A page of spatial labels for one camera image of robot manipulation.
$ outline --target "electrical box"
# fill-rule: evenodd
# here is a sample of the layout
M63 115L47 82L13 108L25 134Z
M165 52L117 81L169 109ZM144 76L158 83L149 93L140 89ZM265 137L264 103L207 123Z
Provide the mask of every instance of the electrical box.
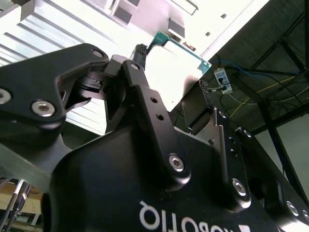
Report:
M217 69L213 73L217 79L218 84L226 86L226 89L222 90L222 94L233 92L232 86L230 85L230 81L228 80L228 77L227 77L227 74L224 68Z

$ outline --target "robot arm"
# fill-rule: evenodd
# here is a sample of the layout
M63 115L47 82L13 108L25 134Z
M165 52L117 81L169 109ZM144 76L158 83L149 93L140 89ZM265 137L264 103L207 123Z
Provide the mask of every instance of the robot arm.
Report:
M308 207L248 131L215 108L207 142L173 127L140 63L81 44L0 76L0 160L46 192L44 231L309 231ZM66 112L91 98L105 100L108 132L70 151Z

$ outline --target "black metal bracket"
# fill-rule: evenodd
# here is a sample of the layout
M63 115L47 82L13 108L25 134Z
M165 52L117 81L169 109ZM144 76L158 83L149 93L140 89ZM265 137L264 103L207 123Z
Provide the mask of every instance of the black metal bracket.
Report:
M140 128L151 138L161 173L160 184L169 190L183 187L190 180L191 168L185 160L184 151L160 94L149 88L143 68L134 61L125 61L121 71L127 80L127 88L130 88L126 97L133 100L130 102L137 110Z
M0 138L28 144L54 141L65 121L64 106L76 80L93 69L103 69L108 61L103 51L81 44L2 67L1 88L9 93L10 99L0 105ZM66 93L65 99L60 95L62 91ZM32 105L38 101L50 103L53 114L35 114Z
M214 109L204 130L207 132L207 138L204 139L209 141L217 153L214 164L219 168L213 177L215 198L232 212L249 208L251 194L242 151L238 138L230 131L229 119L222 111Z
M305 5L304 12L296 18L296 20L291 24L291 26L287 29L287 31L260 57L260 59L250 69L242 68L244 71L253 72L253 73L255 72L255 73L285 75L285 76L298 76L298 75L303 74L306 80L309 82L309 72L308 72L309 70L309 1L304 0L304 5ZM290 48L290 46L286 42L287 36L293 32L293 30L302 22L302 20L305 20L306 65L302 63L302 61L297 57L297 55L294 53L294 51ZM287 55L291 58L293 63L299 69L298 73L256 69L278 46L282 46L282 48L286 51ZM235 67L226 67L226 69L238 71L238 68L235 68ZM285 84L284 86L285 87L289 86L295 80L296 78L294 78L292 81ZM293 165L288 157L288 154L285 150L285 147L276 129L276 127L281 125L283 121L286 122L288 120L287 119L288 117L295 118L295 115L302 114L302 112L300 111L307 110L308 107L301 106L299 110L294 110L290 114L282 116L281 118L278 118L277 120L276 119L272 120L269 114L269 111L268 111L268 103L263 98L261 98L254 90L252 90L245 83L239 80L237 76L236 77L231 76L230 81L233 84L235 84L235 86L239 88L242 92L244 92L250 99L258 103L260 112L266 124L264 127L261 127L260 129L263 129L263 128L268 129L271 139L273 141L273 144L278 153L278 156L282 162L283 168L287 173L287 177L289 181L291 182L292 186L295 188L296 192L301 196L301 198L304 199L304 201L308 205L307 197L298 180L298 177L295 173Z
M235 133L240 139L247 169L252 172L249 177L255 180L251 189L261 189L266 211L283 231L307 231L309 221L304 213L307 212L307 205L291 187L293 184L290 182L290 185L284 178L253 135L242 128Z

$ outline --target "black ceiling beam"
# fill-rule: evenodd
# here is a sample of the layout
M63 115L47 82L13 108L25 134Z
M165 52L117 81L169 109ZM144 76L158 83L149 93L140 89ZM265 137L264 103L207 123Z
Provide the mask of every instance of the black ceiling beam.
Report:
M268 128L269 135L271 137L271 140L275 146L275 149L277 151L277 154L280 158L282 167L286 173L286 177L288 178L291 186L294 188L294 190L298 193L298 195L304 200L306 205L309 205L308 199L306 197L305 191L303 187L301 186L301 183L297 177L296 171L292 165L292 162L289 158L288 153L286 152L286 149L284 147L284 144L279 136L279 133L277 131L277 128L273 124L273 120L271 118L271 115L268 111L269 104L265 101L261 101L258 103L258 106L260 108L262 117L266 123L266 126Z
M230 76L230 82L233 83L238 89L245 93L254 102L259 102L263 100L263 98L261 98L261 96L257 94L255 90L251 89L246 83L240 80L238 72L233 73Z
M275 127L282 126L290 121L293 121L294 119L301 117L305 115L309 111L309 102L305 103L299 107L297 107L294 110L291 110L290 112L287 112L286 114L272 120L272 123L274 124ZM254 129L251 131L252 134L257 135L263 131L267 130L267 126L263 125L259 128Z

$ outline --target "metal rod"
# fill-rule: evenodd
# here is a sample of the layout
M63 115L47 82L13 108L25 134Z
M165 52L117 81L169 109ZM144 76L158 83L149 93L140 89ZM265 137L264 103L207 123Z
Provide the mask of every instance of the metal rod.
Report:
M257 94L255 90L251 89L238 77L238 73L230 76L230 82L233 83L238 89L245 93L254 102L259 102L263 100L263 98L259 94Z
M279 41L292 33L292 31L299 25L299 23L305 18L305 12L301 13L297 19L291 24L291 26L285 31L285 33L276 41L260 58L259 60L251 66L252 69L256 69L278 46Z
M281 36L282 37L287 37L289 36L293 30L301 23L301 21L303 21L303 19L305 18L305 11L302 12L297 19L291 24L291 26L285 31L285 33Z
M305 51L307 69L309 68L309 0L305 0Z
M37 224L37 221L39 219L40 214L36 214L31 222L31 226L35 226Z
M306 205L309 205L308 199L306 197L305 191L297 177L297 174L295 172L295 169L292 165L292 162L289 158L289 155L287 154L284 144L279 136L279 133L276 129L276 127L273 124L273 121L271 119L271 116L268 111L268 104L264 101L261 101L258 103L259 109L261 111L262 117L265 121L265 124L268 129L268 133L271 137L271 140L275 146L275 149L277 151L277 154L280 158L281 164L283 166L283 169L286 173L286 176L291 184L291 186L294 188L296 193L303 199L303 201L306 203Z
M5 229L5 232L9 232L11 227L12 227L12 224L13 222L16 220L17 218L17 215L16 214L13 214L8 222L8 225L6 226L6 229Z
M290 46L287 44L287 42L282 40L281 41L281 45L282 45L283 49L285 50L285 52L289 55L291 60L294 62L296 67L299 69L299 71L300 72L304 71L305 70L305 66L303 65L301 60L297 57L297 55L294 53L294 51L290 48Z
M274 127L279 127L282 126L298 117L301 117L303 115L305 115L307 112L309 111L309 102L305 103L297 108L295 108L294 110L291 110L290 112L287 112L286 114L272 120L272 123L274 125ZM263 131L267 130L267 126L263 125L257 129L254 129L253 131L251 131L254 135L257 135Z
M8 204L8 206L7 206L7 208L6 208L6 210L5 210L5 213L4 213L4 215L3 215L2 219L1 219L0 232L2 231L5 222L6 222L6 220L7 220L8 217L9 217L9 213L10 213L10 211L11 211L11 208L12 208L12 206L13 206L13 204L14 204L14 202L15 202L17 196L18 196L18 193L19 193L19 191L20 191L21 186L23 185L23 183L24 183L24 180L21 179L21 180L18 181L18 183L17 183L17 185L16 185L16 189L15 189L15 191L14 191L12 197L11 197L11 200L10 200L10 202L9 202L9 204Z
M274 43L260 58L259 60L251 66L250 69L256 69L278 46L278 42Z

